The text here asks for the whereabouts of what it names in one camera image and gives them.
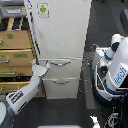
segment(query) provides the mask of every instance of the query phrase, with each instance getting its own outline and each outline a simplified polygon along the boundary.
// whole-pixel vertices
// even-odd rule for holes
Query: floor
[[[126,36],[120,23],[120,12],[128,7],[128,0],[92,0],[90,22],[86,37],[81,80],[77,99],[47,100],[33,98],[26,107],[15,116],[14,128],[36,128],[45,125],[79,125],[92,128],[90,116],[97,116],[101,128],[106,119],[101,114],[101,105],[93,96],[90,60],[93,54],[91,46],[110,46],[111,37],[115,33]]]

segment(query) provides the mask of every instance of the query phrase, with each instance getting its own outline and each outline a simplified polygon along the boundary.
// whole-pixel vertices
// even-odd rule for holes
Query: blue logo
[[[117,77],[114,78],[114,81],[119,85],[123,78],[125,77],[125,74],[126,74],[126,70],[124,68],[120,68],[120,72],[117,74]]]

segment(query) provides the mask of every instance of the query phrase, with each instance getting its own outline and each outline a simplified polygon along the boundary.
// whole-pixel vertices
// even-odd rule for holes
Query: white refrigerator
[[[47,99],[77,98],[91,0],[24,0]]]

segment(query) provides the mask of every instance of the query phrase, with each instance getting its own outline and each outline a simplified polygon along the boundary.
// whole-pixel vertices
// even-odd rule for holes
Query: freezer drawer
[[[45,78],[69,78],[79,77],[82,59],[58,59],[48,60],[50,63],[50,69],[47,72]],[[46,61],[39,61],[39,64],[44,66]]]
[[[32,66],[0,67],[0,77],[32,76]]]
[[[28,31],[0,31],[0,49],[31,48]]]
[[[77,98],[79,79],[43,79],[47,99]]]
[[[28,66],[33,59],[31,49],[0,51],[0,66]]]

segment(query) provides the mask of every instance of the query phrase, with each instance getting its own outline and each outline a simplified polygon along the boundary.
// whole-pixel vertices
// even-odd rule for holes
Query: wooden cabinet
[[[36,58],[29,29],[21,30],[23,18],[19,24],[19,30],[12,31],[14,18],[10,18],[6,31],[0,31],[0,78],[29,77],[33,75],[31,61]],[[29,84],[29,79],[13,81],[1,81],[0,93],[9,93]],[[42,87],[37,96],[44,96]]]

